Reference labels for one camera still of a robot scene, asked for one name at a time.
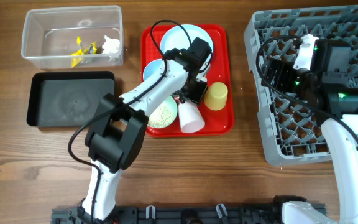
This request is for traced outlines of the yellow plastic cup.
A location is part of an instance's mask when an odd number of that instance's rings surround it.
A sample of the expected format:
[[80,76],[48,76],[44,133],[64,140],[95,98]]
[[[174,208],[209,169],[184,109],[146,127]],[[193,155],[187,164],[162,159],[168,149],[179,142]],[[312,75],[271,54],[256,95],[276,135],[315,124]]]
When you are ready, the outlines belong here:
[[204,103],[207,108],[218,111],[225,107],[228,96],[228,88],[222,82],[213,83],[204,96]]

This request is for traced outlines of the white pink plastic cup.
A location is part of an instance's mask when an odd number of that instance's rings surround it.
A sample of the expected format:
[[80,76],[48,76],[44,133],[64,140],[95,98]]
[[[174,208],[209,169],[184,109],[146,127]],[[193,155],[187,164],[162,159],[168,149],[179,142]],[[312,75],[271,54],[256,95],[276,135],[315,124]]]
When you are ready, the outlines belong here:
[[195,133],[205,126],[205,121],[195,103],[185,101],[178,104],[180,130],[183,133]]

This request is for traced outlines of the mint green bowl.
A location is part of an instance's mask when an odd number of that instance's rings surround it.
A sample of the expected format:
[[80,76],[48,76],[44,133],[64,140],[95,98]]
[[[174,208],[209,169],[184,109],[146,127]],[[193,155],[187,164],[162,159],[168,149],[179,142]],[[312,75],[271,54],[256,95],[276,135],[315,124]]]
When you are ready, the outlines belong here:
[[172,96],[161,103],[149,117],[148,126],[162,129],[171,125],[178,114],[178,106]]

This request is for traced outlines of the light blue bowl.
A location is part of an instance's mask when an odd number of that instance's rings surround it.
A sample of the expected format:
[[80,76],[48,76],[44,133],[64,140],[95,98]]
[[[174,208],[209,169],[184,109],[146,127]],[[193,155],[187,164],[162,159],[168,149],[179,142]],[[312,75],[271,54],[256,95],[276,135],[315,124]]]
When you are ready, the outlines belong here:
[[160,58],[148,63],[143,71],[143,75],[142,75],[143,81],[145,81],[146,79],[148,79],[148,77],[153,75],[160,68],[161,64],[163,64],[163,61]]

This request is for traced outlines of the light blue round plate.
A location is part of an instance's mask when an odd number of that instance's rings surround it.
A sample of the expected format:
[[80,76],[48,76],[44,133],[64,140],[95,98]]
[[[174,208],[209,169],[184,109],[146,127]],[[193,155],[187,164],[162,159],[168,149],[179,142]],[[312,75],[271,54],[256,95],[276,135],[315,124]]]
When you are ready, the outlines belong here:
[[[183,28],[187,31],[191,41],[196,37],[206,41],[211,50],[214,50],[212,38],[209,34],[199,26],[193,24],[183,24]],[[160,42],[160,49],[163,53],[173,48],[176,49],[187,49],[190,46],[187,35],[179,26],[172,27],[163,36]]]

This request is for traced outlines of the white tissue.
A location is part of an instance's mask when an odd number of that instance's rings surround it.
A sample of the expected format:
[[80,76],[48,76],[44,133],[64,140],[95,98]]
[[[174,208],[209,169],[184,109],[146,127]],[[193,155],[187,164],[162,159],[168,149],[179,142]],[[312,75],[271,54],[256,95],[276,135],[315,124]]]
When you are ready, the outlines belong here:
[[105,43],[102,45],[104,54],[115,54],[119,51],[120,48],[120,40],[112,39],[108,36],[104,35]]

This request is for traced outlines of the yellow foil wrapper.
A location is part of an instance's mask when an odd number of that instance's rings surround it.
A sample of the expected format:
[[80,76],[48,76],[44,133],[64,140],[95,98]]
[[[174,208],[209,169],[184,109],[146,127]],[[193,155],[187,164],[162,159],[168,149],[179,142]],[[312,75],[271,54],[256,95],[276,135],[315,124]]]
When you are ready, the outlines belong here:
[[71,59],[71,68],[76,67],[83,61],[84,55],[94,55],[97,52],[96,42],[90,43],[90,46],[87,48],[83,47],[82,40],[78,36],[76,38],[76,44],[79,46],[79,49],[76,52],[71,53],[70,55],[73,56]]

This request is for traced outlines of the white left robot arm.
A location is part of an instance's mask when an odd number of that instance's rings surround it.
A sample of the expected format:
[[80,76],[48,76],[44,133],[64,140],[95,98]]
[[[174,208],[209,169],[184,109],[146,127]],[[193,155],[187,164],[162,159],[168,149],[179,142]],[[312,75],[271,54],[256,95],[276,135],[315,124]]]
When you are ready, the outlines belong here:
[[114,210],[119,180],[142,148],[149,116],[171,95],[200,102],[209,68],[207,63],[163,60],[133,90],[102,98],[94,118],[80,127],[88,129],[85,146],[92,167],[88,194],[80,205],[86,223],[102,223]]

